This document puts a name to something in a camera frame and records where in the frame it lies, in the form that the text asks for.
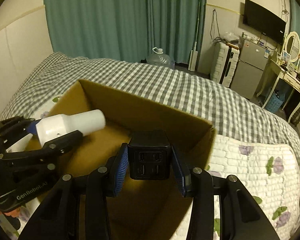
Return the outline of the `white dressing table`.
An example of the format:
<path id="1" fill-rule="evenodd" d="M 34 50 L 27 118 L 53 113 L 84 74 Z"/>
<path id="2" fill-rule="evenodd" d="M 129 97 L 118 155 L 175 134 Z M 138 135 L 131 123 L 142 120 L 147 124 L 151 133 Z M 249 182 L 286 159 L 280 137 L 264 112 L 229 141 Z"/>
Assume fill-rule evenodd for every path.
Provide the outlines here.
<path id="1" fill-rule="evenodd" d="M 287 72 L 286 70 L 284 70 L 279 64 L 277 64 L 273 59 L 269 59 L 265 70 L 264 70 L 264 78 L 262 80 L 262 86 L 261 89 L 258 91 L 258 93 L 256 94 L 256 97 L 259 97 L 262 93 L 263 90 L 266 86 L 266 83 L 268 81 L 268 77 L 269 77 L 269 73 L 273 72 L 274 74 L 276 74 L 276 79 L 275 82 L 270 90 L 269 95 L 266 97 L 266 100 L 264 101 L 262 108 L 264 108 L 266 106 L 266 104 L 268 103 L 268 101 L 270 100 L 270 97 L 272 95 L 272 93 L 274 92 L 277 83 L 279 82 L 279 80 L 283 80 L 285 83 L 287 83 L 290 87 L 292 87 L 293 91 L 290 93 L 286 103 L 284 104 L 283 108 L 284 109 L 287 105 L 287 103 L 289 102 L 290 98 L 293 95 L 294 91 L 297 91 L 300 94 L 300 81 L 294 77 L 292 74 L 289 74 L 289 72 Z M 296 113 L 296 111 L 300 108 L 300 101 L 297 104 L 297 106 L 293 109 L 292 113 L 290 114 L 289 118 L 288 118 L 288 123 L 290 123 L 293 115 Z"/>

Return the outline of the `black cube charger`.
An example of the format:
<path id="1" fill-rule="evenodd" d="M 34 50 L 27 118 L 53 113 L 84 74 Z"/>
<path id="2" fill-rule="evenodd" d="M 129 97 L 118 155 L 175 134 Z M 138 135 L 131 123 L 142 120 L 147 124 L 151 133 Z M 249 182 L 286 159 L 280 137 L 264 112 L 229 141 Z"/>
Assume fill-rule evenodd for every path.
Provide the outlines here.
<path id="1" fill-rule="evenodd" d="M 162 130 L 136 131 L 127 146 L 129 174 L 134 180 L 167 180 L 171 144 Z"/>

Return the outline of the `brown cardboard box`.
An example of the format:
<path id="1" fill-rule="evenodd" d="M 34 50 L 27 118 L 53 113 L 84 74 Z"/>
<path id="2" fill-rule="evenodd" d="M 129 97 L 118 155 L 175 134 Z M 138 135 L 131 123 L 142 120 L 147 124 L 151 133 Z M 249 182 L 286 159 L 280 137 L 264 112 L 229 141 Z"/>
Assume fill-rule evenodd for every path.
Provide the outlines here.
<path id="1" fill-rule="evenodd" d="M 192 207 L 188 239 L 213 237 L 212 177 L 204 168 L 215 137 L 213 126 L 196 116 L 121 90 L 79 80 L 51 109 L 50 116 L 99 109 L 104 129 L 93 133 L 64 169 L 87 175 L 86 239 L 169 239 Z M 95 167 L 121 145 L 129 171 L 122 192 L 106 197 L 95 183 Z"/>

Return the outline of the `white oval vanity mirror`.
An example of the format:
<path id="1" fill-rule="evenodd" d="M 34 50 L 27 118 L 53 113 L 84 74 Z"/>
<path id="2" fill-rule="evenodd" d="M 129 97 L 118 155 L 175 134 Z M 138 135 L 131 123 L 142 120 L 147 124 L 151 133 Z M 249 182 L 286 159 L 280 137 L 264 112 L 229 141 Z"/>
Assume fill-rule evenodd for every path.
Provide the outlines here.
<path id="1" fill-rule="evenodd" d="M 291 63 L 296 63 L 300 59 L 300 37 L 296 31 L 291 31 L 285 37 L 283 51 L 290 55 Z"/>

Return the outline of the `blue laundry basket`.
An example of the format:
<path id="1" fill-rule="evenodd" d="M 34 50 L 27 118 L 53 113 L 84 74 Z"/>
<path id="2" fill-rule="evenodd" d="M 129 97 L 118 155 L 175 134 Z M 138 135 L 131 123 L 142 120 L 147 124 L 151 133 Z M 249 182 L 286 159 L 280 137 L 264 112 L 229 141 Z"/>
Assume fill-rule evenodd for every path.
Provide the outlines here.
<path id="1" fill-rule="evenodd" d="M 278 90 L 275 90 L 267 102 L 265 109 L 271 113 L 275 113 L 279 110 L 285 100 L 285 94 Z"/>

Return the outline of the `wall mounted black television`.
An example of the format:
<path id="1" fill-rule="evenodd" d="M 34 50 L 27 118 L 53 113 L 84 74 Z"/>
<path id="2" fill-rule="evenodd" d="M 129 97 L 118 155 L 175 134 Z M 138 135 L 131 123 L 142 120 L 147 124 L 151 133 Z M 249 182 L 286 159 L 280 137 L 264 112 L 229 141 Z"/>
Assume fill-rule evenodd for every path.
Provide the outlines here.
<path id="1" fill-rule="evenodd" d="M 286 22 L 270 10 L 251 0 L 245 0 L 243 24 L 252 27 L 262 35 L 282 45 Z"/>

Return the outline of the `small grey fridge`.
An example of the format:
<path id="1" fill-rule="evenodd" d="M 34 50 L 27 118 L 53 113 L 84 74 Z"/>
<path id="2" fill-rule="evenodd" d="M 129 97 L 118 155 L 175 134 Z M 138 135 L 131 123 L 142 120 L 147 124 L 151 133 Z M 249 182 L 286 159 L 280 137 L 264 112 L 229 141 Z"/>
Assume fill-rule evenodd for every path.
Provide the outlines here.
<path id="1" fill-rule="evenodd" d="M 263 46 L 244 39 L 230 88 L 250 100 L 261 80 L 269 53 Z"/>

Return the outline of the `white suitcase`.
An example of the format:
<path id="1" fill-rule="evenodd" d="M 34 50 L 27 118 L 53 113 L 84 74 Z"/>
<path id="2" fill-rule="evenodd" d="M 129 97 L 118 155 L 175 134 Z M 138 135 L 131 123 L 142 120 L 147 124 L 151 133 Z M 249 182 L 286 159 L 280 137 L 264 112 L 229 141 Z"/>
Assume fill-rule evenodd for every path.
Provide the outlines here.
<path id="1" fill-rule="evenodd" d="M 227 88 L 230 87 L 237 67 L 240 50 L 237 46 L 219 42 L 215 45 L 210 79 Z"/>

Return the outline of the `clear water jug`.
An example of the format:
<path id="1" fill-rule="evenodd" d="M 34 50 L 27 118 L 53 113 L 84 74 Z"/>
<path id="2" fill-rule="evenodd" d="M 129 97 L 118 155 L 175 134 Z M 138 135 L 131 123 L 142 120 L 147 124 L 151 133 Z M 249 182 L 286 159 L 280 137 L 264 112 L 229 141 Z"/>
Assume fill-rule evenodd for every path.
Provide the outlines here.
<path id="1" fill-rule="evenodd" d="M 162 48 L 152 48 L 152 53 L 147 56 L 146 61 L 151 65 L 171 67 L 171 58 L 164 53 Z"/>

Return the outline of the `grey checked bed sheet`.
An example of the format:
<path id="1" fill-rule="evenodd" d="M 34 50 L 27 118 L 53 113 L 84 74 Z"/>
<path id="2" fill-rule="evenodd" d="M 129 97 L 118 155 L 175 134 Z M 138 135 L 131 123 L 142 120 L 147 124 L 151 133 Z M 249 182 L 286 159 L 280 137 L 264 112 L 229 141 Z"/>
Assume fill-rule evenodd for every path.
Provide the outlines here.
<path id="1" fill-rule="evenodd" d="M 300 139 L 282 118 L 211 80 L 163 66 L 53 53 L 21 84 L 0 119 L 31 116 L 84 79 L 209 120 L 219 134 L 245 142 L 287 144 L 300 167 Z"/>

